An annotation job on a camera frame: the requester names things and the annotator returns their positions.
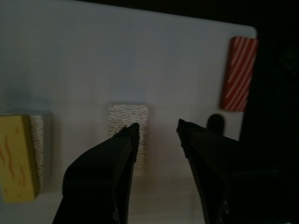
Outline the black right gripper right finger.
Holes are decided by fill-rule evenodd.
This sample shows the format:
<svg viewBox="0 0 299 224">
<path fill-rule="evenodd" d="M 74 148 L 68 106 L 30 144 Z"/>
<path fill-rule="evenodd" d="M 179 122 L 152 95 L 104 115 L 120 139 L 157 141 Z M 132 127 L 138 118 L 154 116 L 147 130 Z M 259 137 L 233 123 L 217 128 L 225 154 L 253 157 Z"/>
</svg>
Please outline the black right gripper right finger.
<svg viewBox="0 0 299 224">
<path fill-rule="evenodd" d="M 266 224 L 274 170 L 239 141 L 181 120 L 177 132 L 190 161 L 207 224 Z"/>
</svg>

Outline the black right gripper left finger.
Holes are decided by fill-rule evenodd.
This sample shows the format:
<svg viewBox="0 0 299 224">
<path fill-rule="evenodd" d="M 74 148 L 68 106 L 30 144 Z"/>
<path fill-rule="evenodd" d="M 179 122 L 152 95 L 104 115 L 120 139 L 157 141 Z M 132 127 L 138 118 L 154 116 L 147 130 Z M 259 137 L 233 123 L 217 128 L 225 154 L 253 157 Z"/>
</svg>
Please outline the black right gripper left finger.
<svg viewBox="0 0 299 224">
<path fill-rule="evenodd" d="M 126 126 L 70 165 L 52 224 L 127 224 L 139 124 Z"/>
</svg>

